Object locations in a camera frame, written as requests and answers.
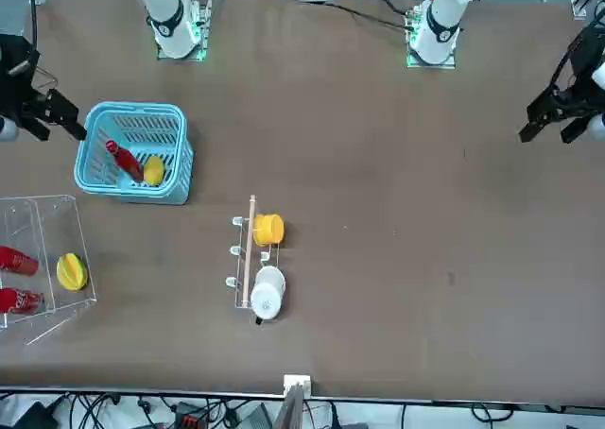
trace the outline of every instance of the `clear acrylic box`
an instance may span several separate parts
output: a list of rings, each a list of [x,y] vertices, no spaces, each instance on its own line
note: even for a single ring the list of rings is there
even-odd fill
[[[39,264],[33,276],[0,270],[0,288],[44,295],[36,314],[0,314],[0,346],[7,339],[30,345],[96,302],[78,207],[67,195],[8,197],[0,198],[0,216],[0,245],[18,249]],[[57,261],[68,252],[75,253],[88,271],[88,282],[78,292],[66,290],[57,279]]]

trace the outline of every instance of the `red bottle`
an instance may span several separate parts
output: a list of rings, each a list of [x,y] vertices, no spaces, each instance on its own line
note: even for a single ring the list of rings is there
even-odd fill
[[[38,271],[38,261],[9,247],[0,247],[0,270],[31,276]]]
[[[113,155],[120,169],[128,173],[134,181],[139,183],[143,181],[143,166],[130,152],[111,139],[105,143],[105,148]]]
[[[10,287],[0,289],[0,313],[34,314],[41,303],[44,303],[43,294]]]

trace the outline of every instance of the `floor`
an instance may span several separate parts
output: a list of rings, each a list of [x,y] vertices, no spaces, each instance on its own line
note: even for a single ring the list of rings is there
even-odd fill
[[[10,396],[0,403],[0,424],[14,424],[26,410],[36,401],[49,405],[57,399],[58,395],[15,395]],[[166,427],[173,422],[170,409],[158,398],[146,398],[151,404],[150,417],[158,426],[167,423]],[[166,398],[169,404],[177,403],[180,399]],[[206,405],[204,400],[184,400],[197,406]],[[238,410],[241,420],[245,419],[261,401],[247,403]],[[236,406],[241,401],[232,401],[230,406]],[[267,411],[272,419],[275,419],[280,408],[278,402],[265,402]],[[60,422],[60,428],[68,428],[70,403],[64,401],[55,412],[55,418]],[[338,403],[337,413],[342,425],[353,423],[366,423],[371,429],[388,429],[401,427],[402,416],[401,405],[372,404],[372,403]],[[303,413],[303,429],[323,429],[331,423],[331,410],[329,403],[311,402],[309,409],[313,414],[313,421],[308,416],[308,411]],[[84,407],[76,405],[73,414],[73,427],[78,427],[84,416]],[[493,418],[502,416],[507,412],[493,411]],[[101,409],[98,417],[99,422],[105,429],[129,429],[148,425],[147,418],[139,406],[136,397],[124,397],[120,403],[114,406],[108,402]],[[583,416],[583,415],[559,415],[554,413],[538,412],[515,412],[507,421],[494,424],[496,429],[565,429],[569,427],[576,429],[605,428],[605,417]],[[89,421],[86,425],[93,428],[94,424]],[[444,408],[409,405],[405,414],[406,429],[462,429],[462,428],[489,428],[488,424],[474,419],[471,411],[466,408]]]

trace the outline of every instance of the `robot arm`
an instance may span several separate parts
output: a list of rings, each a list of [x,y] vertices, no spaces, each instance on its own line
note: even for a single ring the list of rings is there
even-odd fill
[[[562,141],[569,144],[587,129],[603,135],[605,112],[605,29],[600,19],[585,27],[570,43],[548,86],[527,106],[527,124],[519,132],[523,143],[532,141],[547,125],[573,119],[561,131]],[[570,61],[575,80],[561,89],[557,80]]]
[[[192,27],[198,20],[198,1],[143,0],[143,3],[155,41],[169,58],[184,58],[199,44],[200,37]]]
[[[32,20],[35,20],[33,4]],[[86,138],[86,129],[78,123],[78,108],[56,89],[42,94],[31,87],[40,58],[35,38],[33,42],[30,44],[21,36],[0,34],[0,141],[14,141],[19,129],[46,141],[50,130],[43,121],[62,125],[81,141]]]
[[[412,49],[429,65],[445,62],[460,30],[460,19],[470,0],[425,0],[423,19]]]

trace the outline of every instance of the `blue plastic basket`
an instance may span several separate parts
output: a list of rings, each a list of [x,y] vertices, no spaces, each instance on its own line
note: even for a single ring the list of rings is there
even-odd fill
[[[173,105],[103,102],[86,116],[86,140],[74,166],[78,186],[93,195],[120,197],[125,202],[181,205],[189,195],[193,149],[187,141],[187,120]],[[137,183],[122,171],[105,149],[113,139],[127,148],[141,165],[150,155],[164,162],[158,186]]]

